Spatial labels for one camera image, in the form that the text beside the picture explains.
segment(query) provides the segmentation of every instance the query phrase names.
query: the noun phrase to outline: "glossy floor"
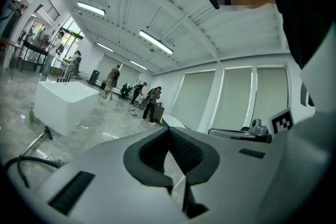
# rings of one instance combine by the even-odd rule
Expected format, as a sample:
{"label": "glossy floor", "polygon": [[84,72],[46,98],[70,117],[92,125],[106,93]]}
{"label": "glossy floor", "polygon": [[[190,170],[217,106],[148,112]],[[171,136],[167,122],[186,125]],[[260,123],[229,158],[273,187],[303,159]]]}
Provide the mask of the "glossy floor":
{"label": "glossy floor", "polygon": [[[44,130],[44,125],[37,119],[29,124],[29,110],[34,105],[39,80],[40,76],[34,72],[20,73],[16,70],[12,80],[10,74],[2,70],[0,75],[0,161],[3,164],[17,157]],[[137,116],[134,116],[133,109],[134,107],[128,101],[118,99],[117,95],[113,96],[113,100],[104,99],[99,95],[90,116],[84,119],[69,136],[52,133],[53,140],[42,138],[28,151],[27,155],[66,163],[99,143],[158,127],[158,124],[151,125],[148,120],[143,120],[141,110],[137,112]],[[54,171],[52,167],[33,162],[23,162],[22,168],[32,191],[36,190]],[[8,174],[12,180],[22,183],[15,165],[11,166]],[[165,160],[165,174],[173,178],[175,189],[172,198],[181,207],[184,192],[183,173],[170,153]]]}

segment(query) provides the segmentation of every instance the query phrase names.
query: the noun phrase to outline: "plastic bottle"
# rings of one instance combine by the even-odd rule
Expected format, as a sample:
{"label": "plastic bottle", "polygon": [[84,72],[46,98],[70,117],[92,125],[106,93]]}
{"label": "plastic bottle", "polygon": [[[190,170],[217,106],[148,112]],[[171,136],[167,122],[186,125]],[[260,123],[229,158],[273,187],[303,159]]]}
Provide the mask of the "plastic bottle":
{"label": "plastic bottle", "polygon": [[34,122],[34,112],[33,112],[33,107],[30,108],[30,112],[29,112],[29,123],[33,123]]}

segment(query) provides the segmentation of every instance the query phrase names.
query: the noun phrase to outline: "white reception desk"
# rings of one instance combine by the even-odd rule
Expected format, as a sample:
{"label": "white reception desk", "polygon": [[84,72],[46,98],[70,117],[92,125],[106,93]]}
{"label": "white reception desk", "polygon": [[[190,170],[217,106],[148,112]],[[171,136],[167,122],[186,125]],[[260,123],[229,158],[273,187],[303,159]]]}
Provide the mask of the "white reception desk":
{"label": "white reception desk", "polygon": [[90,114],[98,94],[80,82],[40,81],[35,96],[35,117],[56,132],[69,135]]}

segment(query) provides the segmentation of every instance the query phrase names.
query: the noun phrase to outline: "ceiling light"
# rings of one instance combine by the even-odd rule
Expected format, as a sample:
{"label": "ceiling light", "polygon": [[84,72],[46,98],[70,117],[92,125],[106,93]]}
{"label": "ceiling light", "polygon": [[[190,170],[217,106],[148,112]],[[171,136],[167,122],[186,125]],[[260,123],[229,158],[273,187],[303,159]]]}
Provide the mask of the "ceiling light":
{"label": "ceiling light", "polygon": [[104,48],[104,49],[106,49],[106,50],[109,50],[109,51],[113,52],[113,50],[112,50],[112,49],[110,49],[110,48],[106,47],[106,46],[105,46],[105,45],[103,45],[102,43],[99,43],[99,42],[97,42],[97,45],[99,45],[100,47],[103,47],[103,48]]}
{"label": "ceiling light", "polygon": [[160,49],[163,51],[167,52],[168,54],[173,54],[174,51],[172,51],[170,48],[168,48],[166,45],[163,45],[160,41],[152,37],[151,35],[147,34],[144,31],[140,31],[139,35],[142,36],[143,38],[147,39],[149,42],[153,43],[154,45],[158,46]]}
{"label": "ceiling light", "polygon": [[95,12],[95,13],[98,13],[99,15],[102,15],[102,16],[105,15],[105,10],[103,10],[101,8],[97,8],[97,7],[91,6],[89,4],[85,4],[83,2],[77,2],[77,5],[81,8],[90,10],[90,11]]}
{"label": "ceiling light", "polygon": [[134,62],[134,61],[132,61],[132,60],[131,60],[131,63],[133,63],[133,64],[135,64],[135,65],[137,65],[137,66],[139,66],[139,67],[141,67],[141,68],[143,68],[143,69],[146,69],[146,70],[147,70],[147,68],[146,68],[146,67],[144,67],[144,66],[142,66],[142,65],[138,64],[137,62]]}

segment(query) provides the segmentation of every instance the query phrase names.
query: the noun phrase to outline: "white ceiling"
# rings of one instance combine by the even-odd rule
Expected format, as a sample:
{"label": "white ceiling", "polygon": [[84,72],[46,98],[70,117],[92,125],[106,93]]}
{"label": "white ceiling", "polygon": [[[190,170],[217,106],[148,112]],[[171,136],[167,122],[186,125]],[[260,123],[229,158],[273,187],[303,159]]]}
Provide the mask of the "white ceiling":
{"label": "white ceiling", "polygon": [[[77,1],[99,6],[105,16],[82,11]],[[207,0],[66,0],[91,41],[100,41],[152,73],[219,61],[247,51],[279,51],[281,31],[273,5],[222,12]],[[170,57],[139,37],[145,30],[174,50]]]}

